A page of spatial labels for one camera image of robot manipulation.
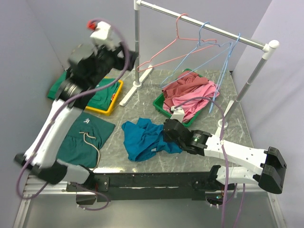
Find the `teal blue t shirt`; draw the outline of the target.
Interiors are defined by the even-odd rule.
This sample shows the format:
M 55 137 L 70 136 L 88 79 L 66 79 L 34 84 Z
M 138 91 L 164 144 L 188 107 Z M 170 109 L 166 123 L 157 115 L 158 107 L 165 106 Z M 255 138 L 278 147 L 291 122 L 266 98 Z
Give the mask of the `teal blue t shirt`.
M 128 159 L 132 162 L 146 161 L 156 153 L 181 153 L 182 149 L 174 142 L 164 141 L 163 124 L 154 124 L 150 119 L 139 118 L 137 123 L 127 121 L 122 124 L 124 146 Z

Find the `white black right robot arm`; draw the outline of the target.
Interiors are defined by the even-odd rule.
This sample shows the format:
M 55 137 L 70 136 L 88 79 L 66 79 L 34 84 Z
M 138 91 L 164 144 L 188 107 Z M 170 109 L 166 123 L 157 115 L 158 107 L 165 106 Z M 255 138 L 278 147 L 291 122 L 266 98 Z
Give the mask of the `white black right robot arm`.
M 267 150 L 246 147 L 201 130 L 187 129 L 176 119 L 167 119 L 163 126 L 164 140 L 176 143 L 193 155 L 214 157 L 236 164 L 236 167 L 212 167 L 208 184 L 217 190 L 224 184 L 252 184 L 261 189 L 281 194 L 287 164 L 275 147 Z

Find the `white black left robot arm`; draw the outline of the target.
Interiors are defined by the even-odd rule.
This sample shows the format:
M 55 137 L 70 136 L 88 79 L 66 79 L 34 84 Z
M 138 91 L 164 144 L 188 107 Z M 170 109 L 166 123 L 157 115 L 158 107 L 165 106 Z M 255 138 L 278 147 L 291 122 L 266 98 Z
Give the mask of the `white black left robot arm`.
M 130 51 L 124 42 L 119 46 L 80 45 L 68 58 L 66 79 L 61 83 L 49 116 L 37 138 L 24 153 L 14 160 L 21 172 L 55 185 L 61 181 L 76 182 L 88 191 L 94 187 L 94 174 L 84 165 L 73 165 L 57 158 L 58 150 L 74 121 L 84 111 L 89 100 L 98 91 L 97 85 L 112 69 L 120 75 L 131 71 L 138 52 Z

